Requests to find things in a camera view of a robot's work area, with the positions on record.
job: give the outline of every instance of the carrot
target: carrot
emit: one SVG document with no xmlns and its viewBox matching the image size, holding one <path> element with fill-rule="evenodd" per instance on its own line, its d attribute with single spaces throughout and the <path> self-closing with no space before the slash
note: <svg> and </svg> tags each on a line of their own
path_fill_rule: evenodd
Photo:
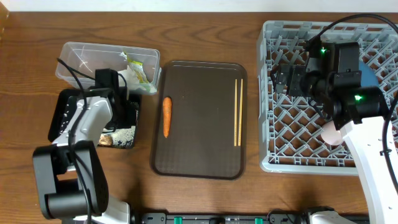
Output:
<svg viewBox="0 0 398 224">
<path fill-rule="evenodd" d="M 172 121 L 172 99 L 166 97 L 163 100 L 163 134 L 169 136 L 170 124 Z"/>
</svg>

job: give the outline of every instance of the wood grain surface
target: wood grain surface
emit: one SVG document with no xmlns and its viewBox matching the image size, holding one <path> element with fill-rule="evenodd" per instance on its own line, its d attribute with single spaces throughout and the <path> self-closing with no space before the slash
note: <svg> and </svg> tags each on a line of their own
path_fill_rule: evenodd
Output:
<svg viewBox="0 0 398 224">
<path fill-rule="evenodd" d="M 38 205 L 32 153 L 50 144 L 57 96 L 68 84 L 55 76 L 65 42 L 147 47 L 171 60 L 234 62 L 248 72 L 246 171 L 235 181 L 162 177 L 149 165 L 157 95 L 142 98 L 136 146 L 99 148 L 112 195 L 141 212 L 266 213 L 328 205 L 367 213 L 357 177 L 265 173 L 259 167 L 256 40 L 268 20 L 334 21 L 347 14 L 12 12 L 0 46 L 0 222 L 45 221 Z M 398 22 L 397 14 L 385 16 Z M 377 22 L 364 19 L 356 22 Z"/>
</svg>

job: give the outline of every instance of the wooden chopstick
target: wooden chopstick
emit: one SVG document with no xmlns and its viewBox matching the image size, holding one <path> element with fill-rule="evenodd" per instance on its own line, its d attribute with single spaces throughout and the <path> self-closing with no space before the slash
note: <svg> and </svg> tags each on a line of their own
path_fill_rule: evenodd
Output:
<svg viewBox="0 0 398 224">
<path fill-rule="evenodd" d="M 240 107 L 239 107 L 239 137 L 238 146 L 241 146 L 241 135 L 242 135 L 242 102 L 243 102 L 243 79 L 241 79 L 241 97 L 240 97 Z"/>
<path fill-rule="evenodd" d="M 238 104 L 238 81 L 235 80 L 235 111 L 234 111 L 234 146 L 236 146 L 236 113 Z"/>
</svg>

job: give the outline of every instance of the baking tray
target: baking tray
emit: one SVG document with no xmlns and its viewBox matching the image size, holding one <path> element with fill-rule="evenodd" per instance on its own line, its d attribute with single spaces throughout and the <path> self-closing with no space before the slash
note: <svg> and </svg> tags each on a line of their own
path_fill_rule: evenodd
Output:
<svg viewBox="0 0 398 224">
<path fill-rule="evenodd" d="M 234 94 L 241 79 L 241 146 L 234 146 Z M 160 175 L 233 180 L 244 171 L 247 75 L 233 63 L 169 62 L 160 81 L 151 166 Z M 162 102 L 172 99 L 170 134 L 163 135 Z"/>
</svg>

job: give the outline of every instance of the plastic crate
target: plastic crate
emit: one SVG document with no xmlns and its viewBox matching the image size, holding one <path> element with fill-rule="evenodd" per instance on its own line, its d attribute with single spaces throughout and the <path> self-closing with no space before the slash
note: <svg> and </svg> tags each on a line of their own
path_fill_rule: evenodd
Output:
<svg viewBox="0 0 398 224">
<path fill-rule="evenodd" d="M 269 71 L 278 63 L 304 64 L 306 40 L 329 22 L 267 21 L 257 41 L 259 79 L 259 157 L 266 172 L 357 175 L 344 145 L 330 146 L 321 139 L 326 123 L 304 97 L 276 94 Z M 352 39 L 359 43 L 360 60 L 373 69 L 387 104 L 398 90 L 398 38 L 385 24 L 341 23 L 322 35 L 325 39 Z M 398 143 L 397 113 L 392 119 Z"/>
<path fill-rule="evenodd" d="M 139 47 L 126 47 L 106 44 L 91 44 L 67 42 L 61 51 L 60 58 L 72 68 L 95 78 L 95 70 L 111 68 L 116 71 L 127 68 L 127 59 L 137 60 L 143 63 L 143 69 L 150 83 L 131 83 L 128 88 L 131 93 L 154 95 L 157 92 L 159 77 L 162 69 L 159 66 L 160 53 L 155 49 Z M 62 65 L 57 65 L 55 75 L 78 88 L 77 82 L 70 75 L 69 71 Z M 94 80 L 76 74 L 84 89 L 95 84 Z"/>
</svg>

